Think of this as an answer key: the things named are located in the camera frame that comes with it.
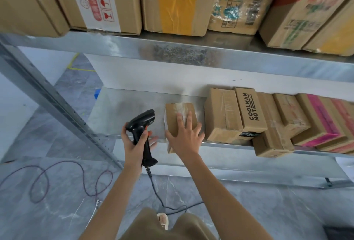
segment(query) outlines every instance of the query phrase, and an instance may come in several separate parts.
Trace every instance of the sandal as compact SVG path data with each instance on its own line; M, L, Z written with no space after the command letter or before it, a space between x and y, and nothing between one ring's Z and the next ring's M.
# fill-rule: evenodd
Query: sandal
M165 230L168 230L169 217L166 215L166 213L158 213L157 218L159 219L159 222L161 223L162 228Z

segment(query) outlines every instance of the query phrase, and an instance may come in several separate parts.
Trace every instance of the floor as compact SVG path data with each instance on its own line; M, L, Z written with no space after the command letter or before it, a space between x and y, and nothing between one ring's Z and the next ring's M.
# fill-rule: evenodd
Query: floor
M84 55L79 55L72 67L93 69ZM84 70L67 69L55 87L87 120L95 103L94 92L102 87L102 82L95 72ZM106 139L106 144L113 149L113 140ZM64 160L77 161L84 168L85 186L90 195L95 191L95 182L101 172L112 171L113 180L119 175L119 171L87 148L42 108L34 113L3 161L11 160L15 161L0 165L0 179L23 166L47 168ZM43 176L31 190L39 173L40 170L34 167L22 169L0 187L0 239L69 240L77 239L85 229L95 208L95 198L84 192L80 167L65 162L50 168L47 171L50 185L45 197L48 185ZM170 207L191 205L201 200L190 178L156 175L154 180L159 195ZM104 174L98 181L98 190L103 190L109 181L110 175ZM323 225L354 226L353 189L321 191L228 181L222 183L275 240L324 240L327 238ZM100 200L105 198L111 186L98 196ZM146 175L142 175L134 187L119 236L143 207L162 211ZM188 211L201 217L218 238L204 205ZM170 226L178 216L170 216Z

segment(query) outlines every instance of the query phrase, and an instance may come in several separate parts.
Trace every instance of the hand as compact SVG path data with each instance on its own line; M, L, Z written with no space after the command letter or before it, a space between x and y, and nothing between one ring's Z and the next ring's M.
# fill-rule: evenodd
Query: hand
M193 130L192 129L192 112L188 112L186 127L184 127L182 114L177 113L178 135L174 137L166 130L166 138L171 147L180 159L185 163L190 157L199 156L199 147L203 141L205 134L199 132L201 130L201 123Z
M121 134L125 153L123 170L130 171L130 174L133 174L136 179L139 178L142 171L141 162L143 161L144 144L148 139L148 136L152 135L152 133L152 131L144 131L139 139L138 144L134 145L127 135L125 125L123 126ZM156 147L157 139L158 137L153 137L152 139L149 139L150 150L153 150Z

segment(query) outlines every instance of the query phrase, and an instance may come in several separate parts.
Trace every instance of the black barcode scanner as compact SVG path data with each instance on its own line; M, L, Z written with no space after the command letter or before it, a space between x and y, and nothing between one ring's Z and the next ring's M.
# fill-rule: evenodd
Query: black barcode scanner
M125 128L127 131L133 134L133 144L136 145L145 130L148 129L148 126L152 124L155 120L155 111L153 109L147 110L144 113L136 116L129 123L126 124ZM151 156L149 139L146 140L144 144L144 154L142 166L150 167L157 164L157 160Z

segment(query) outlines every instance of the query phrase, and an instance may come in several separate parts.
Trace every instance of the white wall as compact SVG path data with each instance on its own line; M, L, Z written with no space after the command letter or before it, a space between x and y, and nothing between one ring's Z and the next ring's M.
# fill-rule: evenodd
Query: white wall
M86 56L107 88L206 97L210 87L239 86L265 93L310 93L354 101L354 83L112 56Z
M27 47L20 47L20 49L51 84L56 83L76 54ZM1 160L21 129L38 108L38 104L2 74L0 74L0 86Z

